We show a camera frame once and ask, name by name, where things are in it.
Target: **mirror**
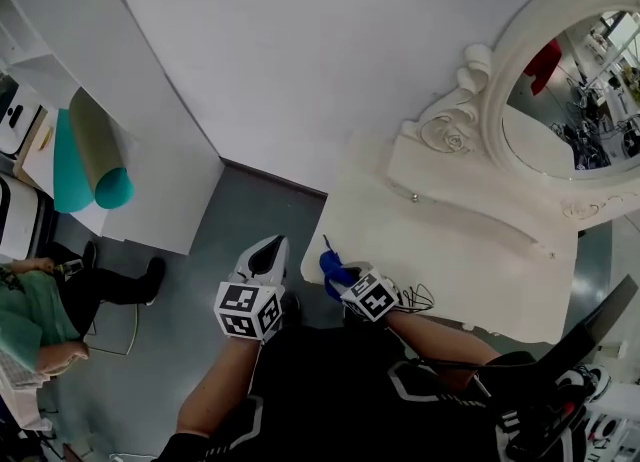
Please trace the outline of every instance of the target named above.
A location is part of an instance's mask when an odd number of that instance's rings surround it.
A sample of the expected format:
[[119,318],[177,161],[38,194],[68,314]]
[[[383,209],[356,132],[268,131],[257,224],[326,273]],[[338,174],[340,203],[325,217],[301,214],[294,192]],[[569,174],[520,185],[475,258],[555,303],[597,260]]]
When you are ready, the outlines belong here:
[[640,14],[624,11],[583,19],[540,48],[503,110],[511,151],[566,179],[640,165],[639,49]]

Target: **black shirt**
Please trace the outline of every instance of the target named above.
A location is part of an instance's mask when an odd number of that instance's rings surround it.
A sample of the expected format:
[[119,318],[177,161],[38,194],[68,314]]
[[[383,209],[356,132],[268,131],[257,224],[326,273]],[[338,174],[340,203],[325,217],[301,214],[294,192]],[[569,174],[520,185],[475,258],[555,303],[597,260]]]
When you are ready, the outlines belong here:
[[250,395],[210,439],[174,435],[167,461],[315,459],[342,453],[501,460],[480,401],[447,393],[377,325],[289,327],[263,348]]

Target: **red object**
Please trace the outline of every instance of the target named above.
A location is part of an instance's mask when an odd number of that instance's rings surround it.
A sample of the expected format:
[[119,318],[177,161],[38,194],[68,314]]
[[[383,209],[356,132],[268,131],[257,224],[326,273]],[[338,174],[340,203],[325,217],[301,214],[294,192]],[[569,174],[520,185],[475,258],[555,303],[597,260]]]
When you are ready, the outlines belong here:
[[542,89],[551,78],[556,70],[557,65],[562,58],[562,50],[558,42],[553,39],[549,44],[542,48],[538,54],[533,57],[529,65],[525,68],[524,73],[527,76],[534,76],[536,79],[531,84],[531,92],[534,96],[540,94]]

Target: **person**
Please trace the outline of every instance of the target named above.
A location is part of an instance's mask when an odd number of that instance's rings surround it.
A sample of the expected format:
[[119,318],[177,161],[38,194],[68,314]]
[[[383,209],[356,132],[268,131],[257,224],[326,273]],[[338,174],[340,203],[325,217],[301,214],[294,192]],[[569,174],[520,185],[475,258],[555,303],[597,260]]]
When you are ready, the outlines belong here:
[[[100,303],[151,303],[165,271],[159,258],[151,259],[138,279],[95,268],[92,242],[82,258],[56,243],[45,254],[0,265],[0,350],[37,373],[54,372],[76,358],[88,359],[82,338]],[[84,268],[70,278],[56,271],[58,265],[78,259]]]
[[400,340],[422,358],[485,365],[506,356],[420,315],[392,310],[376,323],[316,330],[291,321],[290,305],[283,310],[283,326],[262,348],[226,342],[182,405],[159,462],[345,452],[363,460],[506,460],[496,420],[470,385],[474,372],[411,364]]

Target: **green shirt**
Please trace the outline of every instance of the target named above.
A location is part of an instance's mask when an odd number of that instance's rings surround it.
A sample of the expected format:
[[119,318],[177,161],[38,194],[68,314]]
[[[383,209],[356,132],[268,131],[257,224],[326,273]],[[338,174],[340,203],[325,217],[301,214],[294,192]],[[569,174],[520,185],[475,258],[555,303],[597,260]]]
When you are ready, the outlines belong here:
[[41,346],[79,337],[52,276],[40,271],[15,276],[0,266],[0,350],[35,371]]

